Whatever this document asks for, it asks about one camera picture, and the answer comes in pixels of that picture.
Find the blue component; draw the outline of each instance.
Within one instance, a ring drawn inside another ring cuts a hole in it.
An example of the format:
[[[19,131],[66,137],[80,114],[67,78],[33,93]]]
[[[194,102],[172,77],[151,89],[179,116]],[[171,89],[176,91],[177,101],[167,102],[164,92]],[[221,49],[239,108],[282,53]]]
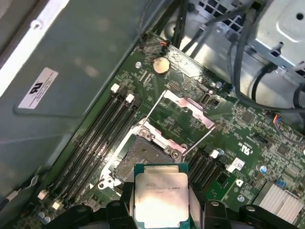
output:
[[[283,180],[277,180],[277,181],[275,182],[275,184],[276,184],[277,186],[279,186],[280,188],[285,188],[285,187],[286,187],[286,182],[283,181]]]
[[[261,172],[261,173],[266,173],[267,172],[267,167],[266,166],[261,166],[260,168],[259,168],[259,171]]]

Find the screw hole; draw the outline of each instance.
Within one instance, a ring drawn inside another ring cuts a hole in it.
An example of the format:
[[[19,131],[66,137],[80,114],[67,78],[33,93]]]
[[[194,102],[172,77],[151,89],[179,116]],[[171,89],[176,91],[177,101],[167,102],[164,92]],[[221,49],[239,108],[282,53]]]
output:
[[[304,19],[304,14],[303,14],[303,13],[297,13],[297,14],[296,14],[296,18],[297,18],[299,21],[303,20],[303,19]]]
[[[103,189],[104,188],[104,184],[103,183],[99,183],[99,189]]]

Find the microchip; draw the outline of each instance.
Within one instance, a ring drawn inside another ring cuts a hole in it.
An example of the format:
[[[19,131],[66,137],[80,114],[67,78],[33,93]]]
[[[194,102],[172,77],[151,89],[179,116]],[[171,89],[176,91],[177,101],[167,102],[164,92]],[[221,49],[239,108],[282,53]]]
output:
[[[249,124],[252,121],[252,119],[253,119],[253,114],[247,111],[242,116],[242,120],[247,124]]]
[[[135,219],[145,228],[178,228],[189,218],[185,173],[140,173],[135,178]]]
[[[285,156],[285,154],[289,151],[289,147],[282,143],[278,149],[276,150],[279,154]]]
[[[124,182],[133,182],[135,164],[173,163],[169,155],[156,148],[142,137],[137,137],[125,158],[115,169],[114,176]]]
[[[225,181],[227,180],[228,176],[225,173],[222,173],[219,175],[219,177],[216,179],[219,184],[223,185]]]

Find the wire bundle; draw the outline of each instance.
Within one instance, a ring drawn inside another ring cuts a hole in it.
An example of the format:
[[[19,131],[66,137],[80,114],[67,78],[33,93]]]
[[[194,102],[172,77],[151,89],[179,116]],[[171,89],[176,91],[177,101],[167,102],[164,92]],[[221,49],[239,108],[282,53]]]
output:
[[[280,127],[279,127],[279,123],[280,123],[280,121],[282,121],[282,119],[283,119],[283,118],[282,118],[281,116],[279,116],[278,114],[276,114],[275,117],[274,117],[274,119],[273,119],[273,124],[274,124],[276,130],[278,131],[278,133],[279,133],[284,139],[286,139],[286,140],[287,140],[288,142],[290,142],[290,143],[293,143],[293,144],[296,144],[296,145],[299,145],[299,146],[305,146],[305,143],[294,141],[294,140],[290,139],[289,137],[287,137],[287,136],[282,132],[282,130],[281,130]]]

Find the white sticker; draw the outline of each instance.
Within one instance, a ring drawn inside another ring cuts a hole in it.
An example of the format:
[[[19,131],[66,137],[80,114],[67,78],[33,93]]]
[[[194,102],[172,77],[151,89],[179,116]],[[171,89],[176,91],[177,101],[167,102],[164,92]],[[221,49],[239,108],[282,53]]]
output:
[[[242,170],[243,167],[244,167],[244,161],[242,161],[237,157],[235,158],[233,163],[226,168],[226,170],[232,173],[235,169],[239,171]]]
[[[19,104],[18,108],[35,109],[57,75],[58,72],[50,68],[43,69],[35,83],[30,87],[28,93]]]

